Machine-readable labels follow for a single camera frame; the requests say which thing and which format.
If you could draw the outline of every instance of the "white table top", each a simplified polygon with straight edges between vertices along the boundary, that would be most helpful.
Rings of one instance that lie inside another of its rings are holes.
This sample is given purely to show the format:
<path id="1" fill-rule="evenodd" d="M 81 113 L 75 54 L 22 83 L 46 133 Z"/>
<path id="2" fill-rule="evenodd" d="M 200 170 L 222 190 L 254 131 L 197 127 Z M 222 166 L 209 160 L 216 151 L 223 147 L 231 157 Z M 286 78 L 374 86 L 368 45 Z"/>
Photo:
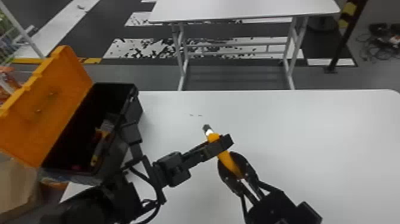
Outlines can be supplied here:
<path id="1" fill-rule="evenodd" d="M 142 150 L 150 161 L 205 140 L 210 124 L 230 133 L 260 179 L 325 224 L 395 223 L 400 201 L 400 95 L 366 91 L 140 92 Z M 164 189 L 151 224 L 243 224 L 240 200 L 220 180 L 214 158 Z M 141 198 L 154 198 L 129 177 Z M 63 200 L 87 188 L 69 184 Z"/>
<path id="2" fill-rule="evenodd" d="M 151 23 L 334 14 L 334 0 L 158 0 Z"/>

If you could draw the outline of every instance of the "cardboard box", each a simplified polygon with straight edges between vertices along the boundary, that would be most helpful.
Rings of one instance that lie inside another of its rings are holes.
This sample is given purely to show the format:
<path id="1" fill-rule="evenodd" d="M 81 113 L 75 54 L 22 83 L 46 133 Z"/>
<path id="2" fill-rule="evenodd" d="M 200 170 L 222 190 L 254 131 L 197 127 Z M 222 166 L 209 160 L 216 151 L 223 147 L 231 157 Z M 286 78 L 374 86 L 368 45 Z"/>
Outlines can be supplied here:
<path id="1" fill-rule="evenodd" d="M 14 159 L 0 162 L 0 223 L 42 204 L 37 171 Z"/>

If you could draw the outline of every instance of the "wire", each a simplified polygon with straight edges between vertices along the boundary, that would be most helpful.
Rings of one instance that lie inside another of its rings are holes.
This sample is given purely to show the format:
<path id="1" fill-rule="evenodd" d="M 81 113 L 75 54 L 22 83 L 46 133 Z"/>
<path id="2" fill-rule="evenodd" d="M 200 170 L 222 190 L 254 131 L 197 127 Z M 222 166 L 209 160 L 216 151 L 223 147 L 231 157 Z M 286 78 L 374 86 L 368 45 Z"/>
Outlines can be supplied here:
<path id="1" fill-rule="evenodd" d="M 153 213 L 151 213 L 151 215 L 149 216 L 149 217 L 147 217 L 146 219 L 144 219 L 144 220 L 142 220 L 142 221 L 140 221 L 140 222 L 137 222 L 137 223 L 135 223 L 135 224 L 147 224 L 147 223 L 149 223 L 152 219 L 154 219 L 154 217 L 158 214 L 158 212 L 159 212 L 159 210 L 160 210 L 160 207 L 161 207 L 161 204 L 159 203 L 159 201 L 160 201 L 160 196 L 159 196 L 159 193 L 158 193 L 158 191 L 157 191 L 157 189 L 156 189 L 156 187 L 154 186 L 154 184 L 150 181 L 150 179 L 146 176 L 146 175 L 144 175 L 143 173 L 141 173 L 141 172 L 139 172 L 138 170 L 136 170 L 134 167 L 129 167 L 129 170 L 133 173 L 133 174 L 135 174 L 136 176 L 138 176 L 139 178 L 141 178 L 142 180 L 144 180 L 145 182 L 147 182 L 148 184 L 150 184 L 153 188 L 154 188 L 154 190 L 155 190 L 155 195 L 156 195 L 156 200 L 152 200 L 152 199 L 144 199 L 143 201 L 142 201 L 142 204 L 145 204 L 145 203 L 154 203 L 155 204 L 155 210 L 153 211 Z"/>
<path id="2" fill-rule="evenodd" d="M 375 62 L 376 60 L 386 61 L 391 58 L 400 59 L 398 50 L 369 33 L 359 35 L 355 40 L 362 43 L 359 55 L 364 61 Z"/>

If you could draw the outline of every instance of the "orange toolbox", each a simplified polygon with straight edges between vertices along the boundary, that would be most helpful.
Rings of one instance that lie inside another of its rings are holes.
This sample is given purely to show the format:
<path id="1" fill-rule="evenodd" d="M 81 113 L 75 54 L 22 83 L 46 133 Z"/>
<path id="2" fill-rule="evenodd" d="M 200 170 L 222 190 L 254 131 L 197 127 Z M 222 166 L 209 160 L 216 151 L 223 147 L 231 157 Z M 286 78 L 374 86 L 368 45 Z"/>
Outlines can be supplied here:
<path id="1" fill-rule="evenodd" d="M 141 142 L 138 89 L 95 83 L 59 46 L 0 107 L 0 149 L 55 179 L 95 185 Z"/>

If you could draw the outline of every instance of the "toolbox lid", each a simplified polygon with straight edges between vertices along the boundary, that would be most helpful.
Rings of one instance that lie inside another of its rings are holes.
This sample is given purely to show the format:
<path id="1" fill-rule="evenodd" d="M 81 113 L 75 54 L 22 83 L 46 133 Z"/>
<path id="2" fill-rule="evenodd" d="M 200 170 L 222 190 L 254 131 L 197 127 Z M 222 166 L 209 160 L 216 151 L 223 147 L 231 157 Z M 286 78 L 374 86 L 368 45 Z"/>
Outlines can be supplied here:
<path id="1" fill-rule="evenodd" d="M 0 150 L 40 167 L 91 86 L 73 50 L 59 46 L 0 107 Z"/>

